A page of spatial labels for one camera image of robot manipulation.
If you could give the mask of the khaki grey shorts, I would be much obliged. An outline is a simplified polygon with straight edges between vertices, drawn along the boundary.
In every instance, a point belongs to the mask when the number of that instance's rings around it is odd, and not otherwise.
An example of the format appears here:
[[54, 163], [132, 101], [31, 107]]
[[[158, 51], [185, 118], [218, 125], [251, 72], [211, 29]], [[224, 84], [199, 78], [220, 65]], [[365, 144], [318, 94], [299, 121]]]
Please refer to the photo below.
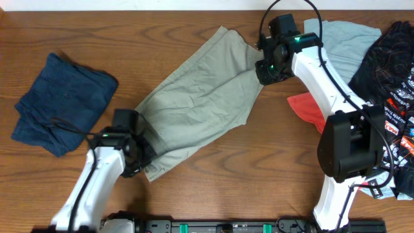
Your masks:
[[246, 124], [262, 90], [262, 54], [234, 30], [217, 32], [136, 107], [163, 141], [145, 169], [154, 181], [199, 149]]

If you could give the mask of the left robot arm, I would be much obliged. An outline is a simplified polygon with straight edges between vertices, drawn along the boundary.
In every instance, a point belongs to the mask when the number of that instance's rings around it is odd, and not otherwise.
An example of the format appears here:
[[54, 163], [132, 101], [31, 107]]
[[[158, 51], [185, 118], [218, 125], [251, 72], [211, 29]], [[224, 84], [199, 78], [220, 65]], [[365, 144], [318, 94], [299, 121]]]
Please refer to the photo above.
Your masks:
[[47, 227], [33, 232], [99, 232], [101, 217], [119, 177], [133, 177], [158, 156], [143, 134], [97, 133], [69, 198]]

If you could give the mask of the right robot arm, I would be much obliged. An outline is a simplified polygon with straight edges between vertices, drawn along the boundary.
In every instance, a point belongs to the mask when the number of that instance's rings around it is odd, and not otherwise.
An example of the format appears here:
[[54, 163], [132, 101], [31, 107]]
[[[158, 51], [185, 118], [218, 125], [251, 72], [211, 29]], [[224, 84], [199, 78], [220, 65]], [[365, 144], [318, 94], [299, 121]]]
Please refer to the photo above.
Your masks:
[[368, 106], [343, 82], [315, 33], [260, 34], [257, 47], [264, 54], [256, 62], [260, 83], [298, 77], [323, 115], [317, 156], [325, 178], [313, 216], [322, 232], [344, 230], [356, 189], [365, 186], [382, 160], [384, 112]]

